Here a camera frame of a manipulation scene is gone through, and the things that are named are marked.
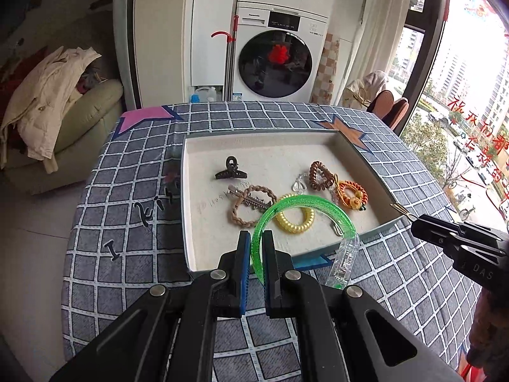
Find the screw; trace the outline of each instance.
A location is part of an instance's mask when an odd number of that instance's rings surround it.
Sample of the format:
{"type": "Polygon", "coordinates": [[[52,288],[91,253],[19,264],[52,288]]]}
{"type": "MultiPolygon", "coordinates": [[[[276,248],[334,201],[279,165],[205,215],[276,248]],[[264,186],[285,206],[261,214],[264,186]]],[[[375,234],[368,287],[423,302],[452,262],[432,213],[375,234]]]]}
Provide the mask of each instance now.
{"type": "Polygon", "coordinates": [[[288,280],[299,280],[300,277],[301,277],[301,274],[299,271],[297,270],[288,270],[284,276],[288,279],[288,280]]]}
{"type": "Polygon", "coordinates": [[[350,286],[347,287],[347,295],[350,297],[361,297],[362,296],[362,288],[359,286],[350,286]]]}
{"type": "Polygon", "coordinates": [[[210,277],[212,277],[214,280],[222,280],[226,277],[226,272],[218,268],[210,272],[210,277]]]}
{"type": "Polygon", "coordinates": [[[162,284],[156,284],[150,288],[150,294],[154,297],[162,296],[166,293],[166,288],[162,284]]]}

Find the brown chair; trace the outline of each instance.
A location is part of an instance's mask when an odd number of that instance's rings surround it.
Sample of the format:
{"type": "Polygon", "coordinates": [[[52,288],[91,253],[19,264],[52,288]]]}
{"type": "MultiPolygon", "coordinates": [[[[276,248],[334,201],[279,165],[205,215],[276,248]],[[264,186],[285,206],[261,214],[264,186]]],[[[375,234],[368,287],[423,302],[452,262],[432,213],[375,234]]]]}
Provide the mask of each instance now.
{"type": "Polygon", "coordinates": [[[383,119],[388,113],[390,113],[393,105],[393,93],[390,90],[383,90],[378,93],[376,98],[367,107],[366,112],[374,113],[380,119],[383,119]]]}
{"type": "Polygon", "coordinates": [[[394,103],[390,112],[383,117],[382,122],[389,126],[391,130],[394,130],[401,119],[403,119],[403,116],[407,113],[408,107],[407,99],[399,99],[396,103],[394,103]]]}

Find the washing machine door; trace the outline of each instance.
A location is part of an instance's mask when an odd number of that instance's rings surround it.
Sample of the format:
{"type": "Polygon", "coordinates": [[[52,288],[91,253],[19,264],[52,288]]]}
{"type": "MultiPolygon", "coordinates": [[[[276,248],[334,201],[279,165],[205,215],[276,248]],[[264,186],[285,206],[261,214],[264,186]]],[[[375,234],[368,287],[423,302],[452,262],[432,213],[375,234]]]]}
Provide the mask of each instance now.
{"type": "Polygon", "coordinates": [[[241,79],[253,92],[266,98],[282,98],[295,93],[310,78],[311,52],[296,35],[271,30],[246,43],[238,68],[241,79]]]}

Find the tablecloth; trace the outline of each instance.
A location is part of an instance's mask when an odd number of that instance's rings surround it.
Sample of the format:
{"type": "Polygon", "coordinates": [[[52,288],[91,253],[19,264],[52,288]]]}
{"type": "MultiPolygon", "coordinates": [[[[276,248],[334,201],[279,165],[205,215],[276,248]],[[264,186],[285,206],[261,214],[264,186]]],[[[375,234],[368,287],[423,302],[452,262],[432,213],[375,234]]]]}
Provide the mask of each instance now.
{"type": "MultiPolygon", "coordinates": [[[[62,288],[67,360],[154,283],[167,287],[189,283],[180,197],[173,191],[170,202],[164,191],[164,176],[180,171],[182,144],[189,133],[323,130],[331,124],[345,124],[360,131],[361,144],[355,147],[402,205],[415,214],[451,220],[447,210],[450,204],[437,182],[373,114],[282,102],[180,104],[150,109],[148,114],[142,109],[120,118],[76,209],[62,288]],[[140,208],[149,214],[148,222],[140,218],[140,208]]],[[[452,261],[433,245],[413,238],[409,228],[406,220],[400,220],[365,240],[351,283],[370,293],[456,368],[459,355],[467,348],[480,287],[452,270],[452,261]]],[[[324,283],[329,269],[308,273],[324,283]]],[[[292,320],[268,319],[263,288],[254,275],[250,276],[246,315],[218,321],[212,380],[300,380],[292,320]]]]}

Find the orange hair tie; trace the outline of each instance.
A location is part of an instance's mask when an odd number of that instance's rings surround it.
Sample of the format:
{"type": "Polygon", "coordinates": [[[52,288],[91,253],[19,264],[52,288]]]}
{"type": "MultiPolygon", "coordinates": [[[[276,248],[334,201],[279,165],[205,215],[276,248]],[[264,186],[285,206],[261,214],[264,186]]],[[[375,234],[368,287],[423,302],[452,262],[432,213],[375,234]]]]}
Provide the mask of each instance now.
{"type": "Polygon", "coordinates": [[[364,188],[353,181],[339,181],[337,174],[334,174],[335,189],[334,192],[338,196],[343,205],[352,210],[364,211],[367,204],[367,193],[364,188]],[[354,192],[354,196],[348,196],[346,189],[354,192]]]}

